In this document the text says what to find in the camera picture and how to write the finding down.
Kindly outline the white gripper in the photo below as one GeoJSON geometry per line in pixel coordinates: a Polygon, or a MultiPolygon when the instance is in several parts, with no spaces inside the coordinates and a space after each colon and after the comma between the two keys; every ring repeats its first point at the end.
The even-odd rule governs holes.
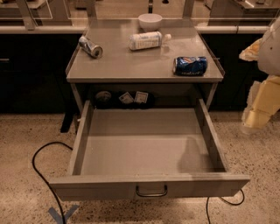
{"type": "Polygon", "coordinates": [[[261,130],[280,109],[280,17],[264,33],[262,39],[242,50],[241,60],[257,61],[258,68],[269,74],[263,82],[254,81],[241,117],[241,131],[253,134],[261,130]]]}

